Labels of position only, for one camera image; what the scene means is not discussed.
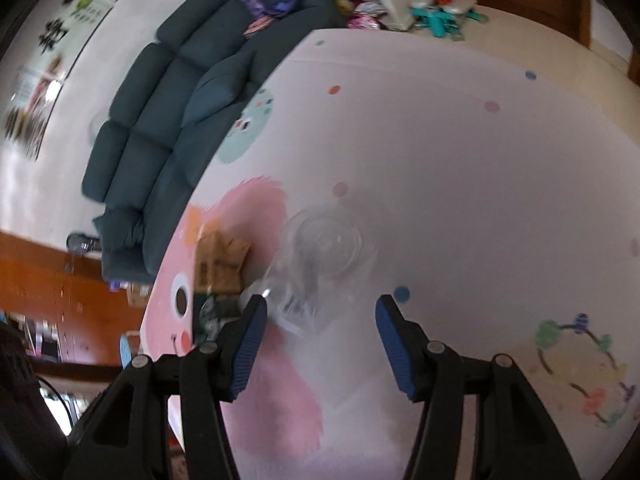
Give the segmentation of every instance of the dark green sofa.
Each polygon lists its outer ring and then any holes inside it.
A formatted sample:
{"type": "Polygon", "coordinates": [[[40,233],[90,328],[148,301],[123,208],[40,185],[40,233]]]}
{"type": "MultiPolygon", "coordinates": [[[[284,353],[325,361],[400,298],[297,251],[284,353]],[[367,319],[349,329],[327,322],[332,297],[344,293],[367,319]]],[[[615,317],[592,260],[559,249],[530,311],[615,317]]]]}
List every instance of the dark green sofa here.
{"type": "Polygon", "coordinates": [[[303,0],[246,40],[252,21],[238,0],[187,0],[129,70],[82,181],[82,193],[106,205],[95,221],[106,280],[153,282],[193,189],[244,106],[309,32],[344,26],[332,0],[303,0]],[[238,52],[252,53],[238,97],[183,127],[196,83],[238,52]]]}

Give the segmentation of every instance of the black cable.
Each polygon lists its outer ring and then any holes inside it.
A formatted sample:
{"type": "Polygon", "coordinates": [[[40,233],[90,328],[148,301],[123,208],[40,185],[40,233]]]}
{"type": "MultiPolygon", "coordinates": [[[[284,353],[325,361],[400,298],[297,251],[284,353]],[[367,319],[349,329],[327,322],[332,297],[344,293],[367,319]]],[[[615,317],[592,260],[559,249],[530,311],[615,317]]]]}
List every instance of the black cable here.
{"type": "Polygon", "coordinates": [[[68,416],[69,418],[69,424],[71,424],[71,429],[73,429],[74,427],[74,420],[73,417],[71,416],[71,411],[69,411],[69,407],[66,405],[66,402],[62,399],[62,396],[58,393],[58,391],[51,386],[51,383],[49,381],[47,381],[46,379],[43,379],[42,377],[40,377],[39,375],[36,375],[36,377],[38,378],[38,380],[43,383],[49,390],[51,390],[51,392],[58,398],[58,400],[60,402],[62,402],[62,405],[65,407],[65,411],[66,411],[66,416],[68,416]]]}

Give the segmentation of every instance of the throw pillow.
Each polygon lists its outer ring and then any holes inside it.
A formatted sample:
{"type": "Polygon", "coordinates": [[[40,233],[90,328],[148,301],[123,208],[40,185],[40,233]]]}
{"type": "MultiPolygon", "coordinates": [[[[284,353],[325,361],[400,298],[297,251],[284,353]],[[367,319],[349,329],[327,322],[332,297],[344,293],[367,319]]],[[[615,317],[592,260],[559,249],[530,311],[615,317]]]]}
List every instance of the throw pillow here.
{"type": "Polygon", "coordinates": [[[207,70],[184,109],[183,128],[199,123],[236,100],[246,83],[252,57],[252,52],[238,52],[207,70]]]}
{"type": "Polygon", "coordinates": [[[94,218],[103,251],[120,251],[141,245],[145,224],[140,211],[130,208],[111,209],[94,218]]]}

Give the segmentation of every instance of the blue gripper pad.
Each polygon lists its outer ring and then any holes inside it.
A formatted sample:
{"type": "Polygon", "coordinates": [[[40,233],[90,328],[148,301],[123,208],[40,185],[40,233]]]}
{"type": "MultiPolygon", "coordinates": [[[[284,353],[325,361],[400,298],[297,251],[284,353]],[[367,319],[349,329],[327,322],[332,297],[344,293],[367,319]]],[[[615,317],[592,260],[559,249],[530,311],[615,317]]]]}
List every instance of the blue gripper pad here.
{"type": "Polygon", "coordinates": [[[236,400],[249,382],[264,329],[267,326],[267,303],[254,294],[240,319],[223,326],[216,342],[222,347],[223,390],[229,401],[236,400]]]}
{"type": "Polygon", "coordinates": [[[409,400],[419,402],[426,371],[423,348],[427,337],[418,324],[404,319],[388,294],[380,296],[376,303],[376,326],[398,388],[409,400]]]}

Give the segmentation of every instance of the pink dot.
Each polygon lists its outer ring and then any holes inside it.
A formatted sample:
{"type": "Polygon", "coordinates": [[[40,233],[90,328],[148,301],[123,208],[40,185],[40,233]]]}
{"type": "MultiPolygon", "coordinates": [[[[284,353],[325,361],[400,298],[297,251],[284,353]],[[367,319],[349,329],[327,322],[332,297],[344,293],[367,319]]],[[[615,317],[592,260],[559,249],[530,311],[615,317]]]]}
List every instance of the pink dot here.
{"type": "Polygon", "coordinates": [[[348,190],[349,186],[347,186],[346,182],[338,182],[338,184],[334,186],[334,196],[337,198],[345,196],[348,190]]]}
{"type": "Polygon", "coordinates": [[[500,111],[500,105],[495,101],[487,101],[484,103],[484,109],[487,112],[495,114],[496,112],[500,111]]]}
{"type": "Polygon", "coordinates": [[[193,345],[191,344],[191,337],[186,330],[182,331],[180,334],[180,348],[185,354],[188,354],[191,351],[193,345]]]}

